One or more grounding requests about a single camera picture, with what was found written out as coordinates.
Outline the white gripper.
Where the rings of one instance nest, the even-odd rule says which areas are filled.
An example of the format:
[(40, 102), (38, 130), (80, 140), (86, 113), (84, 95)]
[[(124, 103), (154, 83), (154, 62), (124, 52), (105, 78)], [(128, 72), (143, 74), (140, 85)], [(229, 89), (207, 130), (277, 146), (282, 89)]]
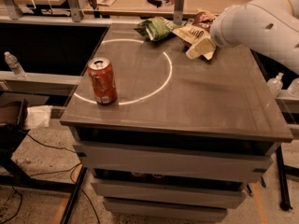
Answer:
[(213, 21), (210, 27), (210, 36), (214, 42), (208, 37), (202, 38), (196, 44), (191, 45), (191, 47), (187, 50), (186, 55), (188, 58), (195, 59), (200, 56), (204, 56), (207, 60), (210, 60), (214, 55), (216, 45), (220, 48), (232, 46), (223, 34), (223, 21), (224, 16), (220, 15)]

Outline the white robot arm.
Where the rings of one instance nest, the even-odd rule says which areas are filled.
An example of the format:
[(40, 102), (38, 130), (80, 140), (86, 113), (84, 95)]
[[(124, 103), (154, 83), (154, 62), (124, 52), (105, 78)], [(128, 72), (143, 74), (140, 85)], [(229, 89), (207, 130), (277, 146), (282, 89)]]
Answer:
[(299, 74), (299, 0), (251, 0), (231, 5), (208, 37), (219, 48), (245, 45)]

